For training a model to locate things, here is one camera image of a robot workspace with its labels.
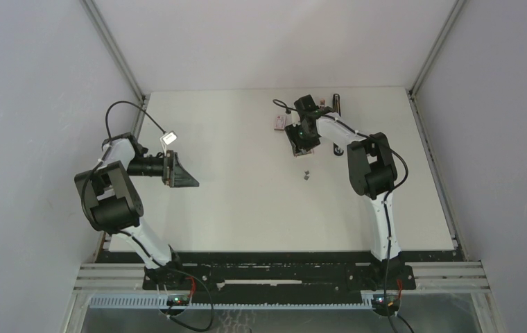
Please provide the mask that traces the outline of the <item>staple box red white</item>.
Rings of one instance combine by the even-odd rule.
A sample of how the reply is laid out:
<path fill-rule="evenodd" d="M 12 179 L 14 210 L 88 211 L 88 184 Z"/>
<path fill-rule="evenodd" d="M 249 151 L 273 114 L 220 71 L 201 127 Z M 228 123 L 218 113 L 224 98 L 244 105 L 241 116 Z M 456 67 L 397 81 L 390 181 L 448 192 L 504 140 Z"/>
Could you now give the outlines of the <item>staple box red white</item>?
<path fill-rule="evenodd" d="M 277 115 L 274 122 L 274 131 L 284 131 L 286 127 L 286 115 Z"/>

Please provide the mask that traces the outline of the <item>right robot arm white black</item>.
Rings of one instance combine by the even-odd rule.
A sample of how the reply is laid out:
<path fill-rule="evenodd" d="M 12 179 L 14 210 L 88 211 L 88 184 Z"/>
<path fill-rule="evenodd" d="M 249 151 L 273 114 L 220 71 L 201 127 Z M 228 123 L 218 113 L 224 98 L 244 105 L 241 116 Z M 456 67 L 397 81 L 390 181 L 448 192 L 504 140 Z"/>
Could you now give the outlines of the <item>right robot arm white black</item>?
<path fill-rule="evenodd" d="M 366 197 L 369 216 L 374 225 L 372 255 L 381 263 L 370 269 L 374 286 L 387 289 L 397 281 L 397 269 L 389 262 L 401 252 L 393 223 L 393 192 L 409 175 L 403 157 L 394 151 L 382 132 L 365 134 L 355 130 L 336 108 L 316 104 L 310 95 L 303 96 L 290 107 L 274 99 L 284 109 L 290 122 L 284 126 L 291 150 L 304 155 L 329 140 L 347 157 L 348 178 L 353 191 Z"/>

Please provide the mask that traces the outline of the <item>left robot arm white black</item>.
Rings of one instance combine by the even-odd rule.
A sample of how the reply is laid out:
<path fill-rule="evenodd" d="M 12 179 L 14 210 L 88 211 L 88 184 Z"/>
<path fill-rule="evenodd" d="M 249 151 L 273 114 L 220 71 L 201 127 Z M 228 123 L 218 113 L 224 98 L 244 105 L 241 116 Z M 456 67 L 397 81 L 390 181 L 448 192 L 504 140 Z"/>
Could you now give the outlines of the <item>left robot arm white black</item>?
<path fill-rule="evenodd" d="M 170 245 L 160 240 L 144 220 L 144 206 L 134 176 L 158 177 L 170 188 L 199 187 L 180 163 L 178 154 L 166 150 L 149 155 L 132 133 L 102 143 L 103 155 L 89 171 L 78 173 L 74 183 L 83 213 L 93 229 L 123 239 L 141 257 L 147 269 L 159 269 L 159 280 L 170 289 L 187 278 Z"/>

